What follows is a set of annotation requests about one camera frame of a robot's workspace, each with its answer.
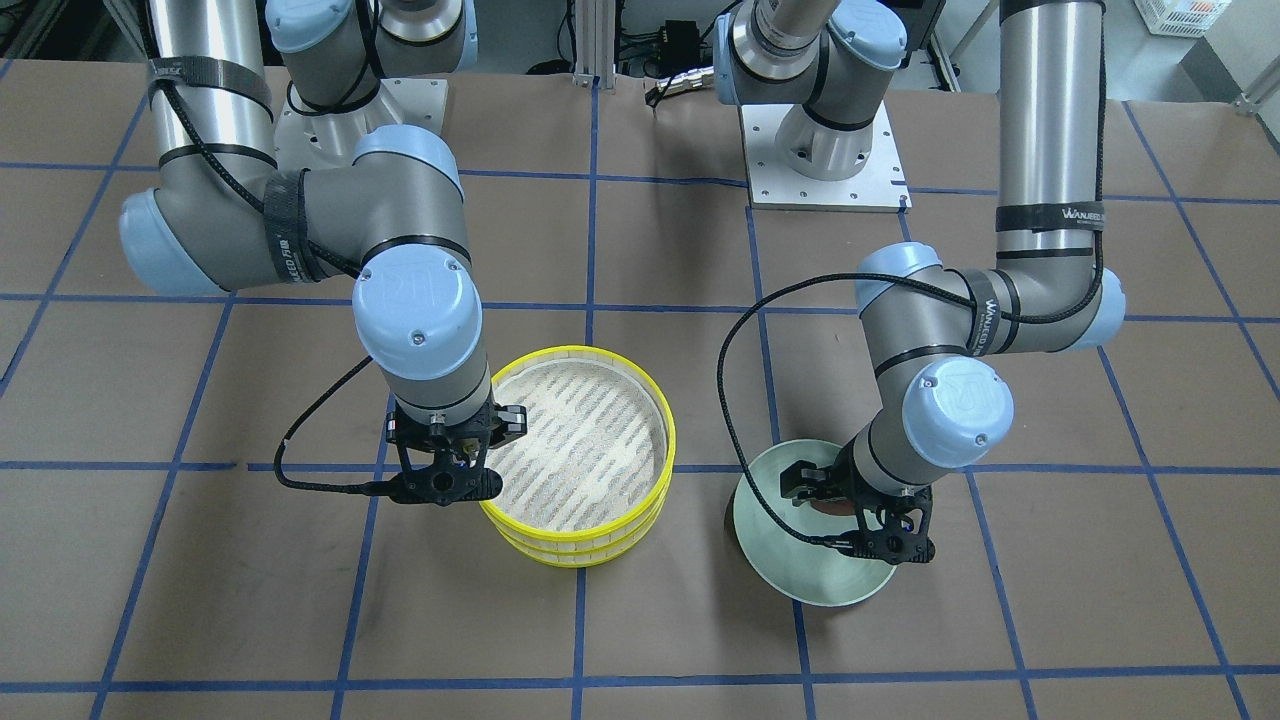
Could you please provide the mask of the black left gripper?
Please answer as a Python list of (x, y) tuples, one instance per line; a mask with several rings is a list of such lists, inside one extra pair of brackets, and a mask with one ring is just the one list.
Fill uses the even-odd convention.
[(844, 533), (810, 536), (790, 527), (788, 533), (803, 542), (895, 566), (934, 559), (936, 547), (928, 536), (933, 503), (931, 487), (915, 495), (886, 495), (863, 478), (850, 450), (840, 451), (833, 464), (826, 468), (805, 460), (785, 468), (780, 474), (780, 493), (794, 503), (836, 500), (852, 503), (854, 525)]

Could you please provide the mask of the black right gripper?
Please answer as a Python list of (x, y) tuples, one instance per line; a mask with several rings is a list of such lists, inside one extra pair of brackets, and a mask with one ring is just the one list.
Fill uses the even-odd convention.
[(448, 506), (499, 496), (503, 480), (486, 468), (486, 452), (527, 433), (527, 409), (489, 402), (468, 420), (448, 427), (435, 414), (428, 423), (402, 407), (387, 416), (387, 442), (393, 445), (401, 473), (387, 482), (385, 496), (397, 503)]

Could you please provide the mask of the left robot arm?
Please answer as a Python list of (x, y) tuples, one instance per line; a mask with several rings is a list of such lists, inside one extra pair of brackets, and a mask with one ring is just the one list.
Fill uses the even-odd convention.
[[(1105, 268), (1106, 1), (997, 1), (1000, 181), (992, 269), (947, 268), (925, 243), (877, 250), (854, 273), (767, 295), (735, 322), (717, 359), (717, 392), (746, 487), (772, 534), (890, 565), (929, 562), (931, 486), (984, 457), (1012, 424), (1012, 395), (979, 357), (1094, 348), (1123, 324), (1126, 300)], [(724, 104), (796, 102), (801, 173), (815, 145), (870, 131), (870, 91), (893, 70), (888, 32), (872, 41), (876, 1), (751, 1), (717, 18), (714, 68)], [(730, 418), (724, 359), (767, 304), (815, 284), (854, 281), (883, 407), (820, 468), (777, 473), (795, 505), (849, 501), (854, 520), (819, 534), (786, 521), (756, 483)]]

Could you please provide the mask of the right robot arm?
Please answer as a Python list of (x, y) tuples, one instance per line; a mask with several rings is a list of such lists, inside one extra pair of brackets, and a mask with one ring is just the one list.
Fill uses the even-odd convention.
[(526, 433), (495, 404), (465, 191), (402, 79), (460, 70), (471, 1), (138, 1), (161, 183), (128, 197), (122, 249), (163, 295), (353, 281), (355, 327), (394, 398), (399, 473), (344, 495), (495, 498), (493, 448)]

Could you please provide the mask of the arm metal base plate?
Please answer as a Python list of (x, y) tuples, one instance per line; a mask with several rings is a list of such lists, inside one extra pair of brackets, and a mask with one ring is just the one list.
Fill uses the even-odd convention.
[(384, 79), (369, 104), (353, 111), (320, 114), (289, 87), (274, 132), (278, 168), (347, 167), (355, 159), (356, 143), (380, 126), (411, 124), (440, 135), (448, 97), (448, 79)]
[(884, 105), (860, 129), (818, 124), (794, 104), (740, 108), (756, 209), (900, 211), (911, 206)]

